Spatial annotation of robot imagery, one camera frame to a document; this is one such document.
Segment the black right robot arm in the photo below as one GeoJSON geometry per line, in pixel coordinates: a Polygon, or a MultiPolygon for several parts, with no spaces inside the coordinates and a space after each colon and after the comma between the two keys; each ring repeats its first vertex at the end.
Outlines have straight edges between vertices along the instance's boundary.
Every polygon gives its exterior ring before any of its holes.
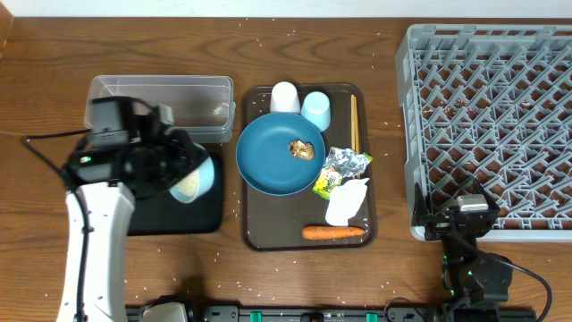
{"type": "Polygon", "coordinates": [[[444,249],[442,284],[452,298],[429,309],[425,321],[499,321],[498,304],[509,299],[512,268],[505,258],[481,252],[477,239],[492,229],[500,208],[477,179],[472,192],[457,197],[442,215],[431,215],[421,187],[415,186],[412,225],[444,249]]]}

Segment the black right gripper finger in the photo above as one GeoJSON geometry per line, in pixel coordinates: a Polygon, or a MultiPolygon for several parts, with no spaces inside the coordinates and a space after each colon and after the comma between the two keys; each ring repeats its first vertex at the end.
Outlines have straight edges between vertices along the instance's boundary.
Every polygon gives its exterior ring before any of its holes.
{"type": "Polygon", "coordinates": [[[500,207],[496,204],[496,202],[492,199],[492,197],[488,194],[488,192],[484,189],[484,187],[476,178],[472,180],[472,187],[474,191],[473,194],[482,194],[486,198],[489,209],[485,211],[497,215],[500,212],[500,207]]]}
{"type": "Polygon", "coordinates": [[[426,197],[419,183],[415,184],[415,203],[413,206],[411,225],[425,227],[430,223],[431,216],[426,203],[426,197]]]}

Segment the light blue bowl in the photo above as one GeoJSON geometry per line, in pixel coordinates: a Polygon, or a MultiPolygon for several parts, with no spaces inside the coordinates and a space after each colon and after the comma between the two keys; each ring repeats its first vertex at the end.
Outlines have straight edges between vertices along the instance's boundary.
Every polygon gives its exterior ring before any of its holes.
{"type": "Polygon", "coordinates": [[[215,165],[207,155],[198,168],[173,185],[169,192],[179,202],[189,204],[209,192],[214,184],[215,165]]]}

